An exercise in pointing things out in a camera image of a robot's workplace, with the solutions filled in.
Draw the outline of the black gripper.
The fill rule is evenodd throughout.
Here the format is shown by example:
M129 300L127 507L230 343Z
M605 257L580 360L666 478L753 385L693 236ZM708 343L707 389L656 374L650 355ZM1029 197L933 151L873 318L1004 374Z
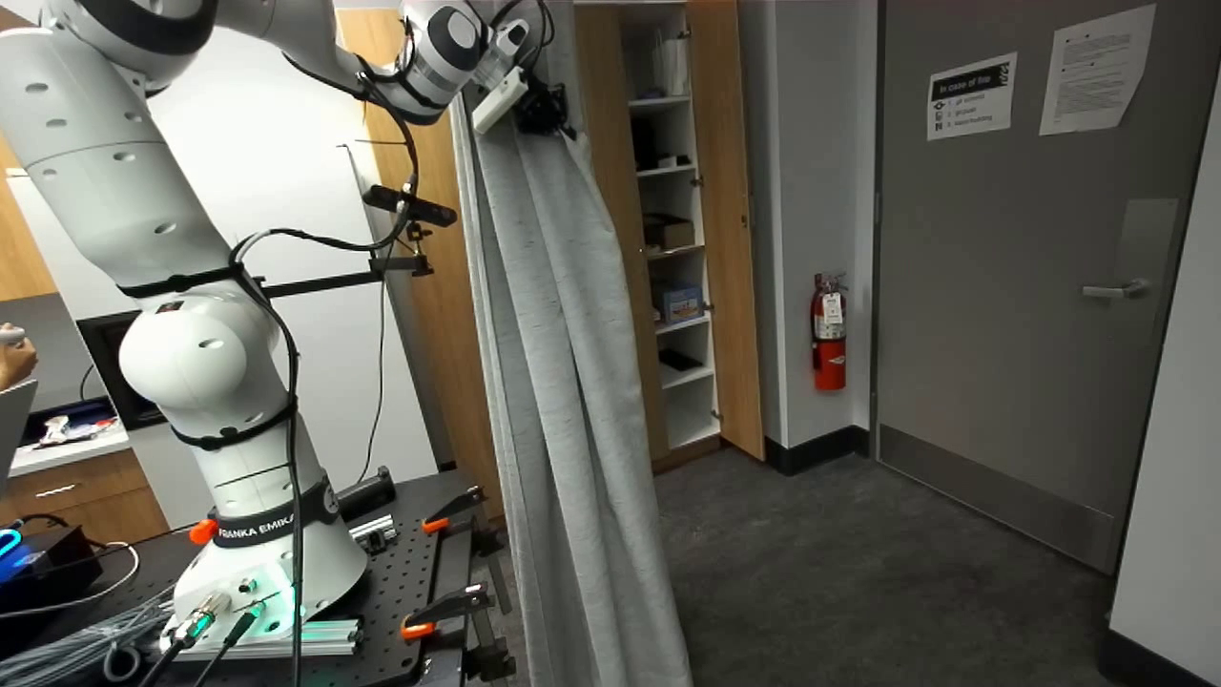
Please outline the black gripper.
M563 89L562 85L534 85L515 104L515 124L524 133L573 133Z

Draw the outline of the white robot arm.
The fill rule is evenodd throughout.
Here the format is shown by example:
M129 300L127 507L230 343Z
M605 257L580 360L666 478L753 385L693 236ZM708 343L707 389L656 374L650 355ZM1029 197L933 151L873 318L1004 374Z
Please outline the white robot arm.
M538 47L511 3L404 0L404 39L370 59L335 39L332 0L45 0L0 34L0 131L71 246L142 306L118 361L202 469L216 534L175 579L184 618L311 618L365 573L296 413L273 310L180 168L148 100L216 29L273 47L296 72L428 124Z

